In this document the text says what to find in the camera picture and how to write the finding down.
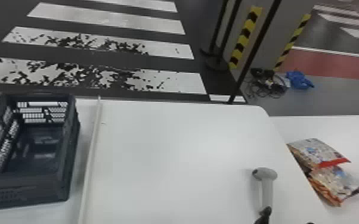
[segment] stanchion post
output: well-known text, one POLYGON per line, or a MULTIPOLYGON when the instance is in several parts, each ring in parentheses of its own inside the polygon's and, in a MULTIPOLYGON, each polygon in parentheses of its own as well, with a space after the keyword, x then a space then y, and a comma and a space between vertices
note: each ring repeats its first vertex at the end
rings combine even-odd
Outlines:
POLYGON ((216 24, 216 27, 214 28, 213 37, 212 37, 212 40, 211 40, 208 48, 206 49, 205 46, 200 47, 200 52, 202 52, 203 54, 205 54, 207 56, 215 55, 214 49, 215 49, 216 42, 217 42, 218 32, 220 31, 220 28, 221 28, 222 19, 224 18, 225 9, 227 8, 228 1, 229 0, 222 1, 220 14, 218 15, 217 24, 216 24))
POLYGON ((246 60, 246 64, 242 69, 241 75, 237 81, 235 90, 233 94, 230 96, 230 99, 228 100, 227 104, 232 104, 234 102, 234 99, 238 93, 238 90, 241 88, 241 85, 243 81, 245 80, 245 77, 250 69, 250 66, 252 65, 253 59, 255 59, 255 56, 257 52, 259 51, 260 45, 263 42, 263 38, 267 33, 268 28, 270 27, 271 22, 273 21, 274 16, 276 15, 276 12, 278 10, 278 7, 280 6, 282 0, 274 0, 273 4, 271 5, 271 8, 267 14, 266 19, 264 20, 262 29, 259 32, 259 35, 256 39, 255 44, 253 45, 253 48, 246 60))
POLYGON ((223 59, 223 54, 225 47, 227 46, 228 38, 230 37, 231 29, 233 28, 241 2, 242 0, 235 0, 235 4, 231 12, 230 20, 228 21, 228 26, 225 29, 224 37, 222 39, 218 55, 216 56, 216 58, 213 57, 213 58, 208 58, 206 60, 207 67, 209 67, 212 70, 216 70, 216 71, 228 70, 228 63, 223 59))

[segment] black cable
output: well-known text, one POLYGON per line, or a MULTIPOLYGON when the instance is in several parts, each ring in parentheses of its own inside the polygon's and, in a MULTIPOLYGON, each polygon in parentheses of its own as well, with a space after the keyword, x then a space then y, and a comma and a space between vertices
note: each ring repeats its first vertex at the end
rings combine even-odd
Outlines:
MULTIPOLYGON (((254 77, 252 77, 249 80, 244 80, 243 82, 246 84, 246 95, 248 98, 271 97, 274 99, 279 99, 286 92, 286 91, 276 92, 273 91, 272 89, 268 89, 266 86, 264 86, 264 84, 261 84, 259 80, 254 77)), ((284 79, 276 74, 273 76, 273 82, 282 86, 286 86, 284 79)))

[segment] blue object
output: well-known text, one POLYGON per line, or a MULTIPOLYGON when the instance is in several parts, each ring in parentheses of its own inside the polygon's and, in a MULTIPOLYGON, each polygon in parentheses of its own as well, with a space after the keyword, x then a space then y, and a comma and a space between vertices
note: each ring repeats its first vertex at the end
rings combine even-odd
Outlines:
POLYGON ((300 71, 287 71, 285 76, 291 81, 291 86, 294 89, 309 89, 314 88, 312 82, 309 79, 305 78, 305 75, 300 71))

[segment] warning tape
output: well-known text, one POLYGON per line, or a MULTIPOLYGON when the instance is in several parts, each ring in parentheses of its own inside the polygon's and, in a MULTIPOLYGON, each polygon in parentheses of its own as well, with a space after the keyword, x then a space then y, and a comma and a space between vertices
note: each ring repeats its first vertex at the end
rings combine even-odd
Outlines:
POLYGON ((301 21, 299 27, 295 30, 295 32, 292 35, 291 40, 285 46, 285 49, 284 49, 283 53, 281 54, 281 57, 278 58, 276 66, 274 67, 274 71, 277 71, 281 67, 281 65, 283 64, 283 62, 284 62, 285 58, 287 57, 289 51, 291 50, 291 48, 295 44, 295 41, 298 39, 299 35, 301 35, 302 31, 304 30, 304 28, 305 28, 306 24, 308 23, 310 17, 311 17, 310 14, 305 14, 304 17, 302 18, 302 21, 301 21))
POLYGON ((230 59, 230 68, 236 69, 238 63, 242 58, 242 54, 247 44, 249 43, 250 35, 253 33, 256 27, 256 22, 258 21, 259 16, 262 14, 263 8, 252 6, 250 13, 247 15, 245 24, 243 25, 241 34, 238 38, 237 45, 233 51, 233 54, 230 59))

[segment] white table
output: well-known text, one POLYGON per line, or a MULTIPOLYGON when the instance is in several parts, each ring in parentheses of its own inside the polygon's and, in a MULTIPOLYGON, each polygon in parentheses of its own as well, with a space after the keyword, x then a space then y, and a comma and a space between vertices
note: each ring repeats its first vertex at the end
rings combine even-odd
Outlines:
POLYGON ((97 100, 77 99, 79 134, 70 198, 64 203, 0 210, 0 224, 74 224, 82 201, 83 176, 95 120, 97 100))
POLYGON ((278 172, 272 223, 330 223, 260 107, 104 101, 97 131, 84 224, 253 223, 257 167, 278 172))
MULTIPOLYGON (((359 116, 272 117, 285 142, 318 138, 331 145, 352 163, 341 165, 359 179, 359 116)), ((324 206, 332 223, 359 223, 359 195, 346 200, 341 208, 324 206)))

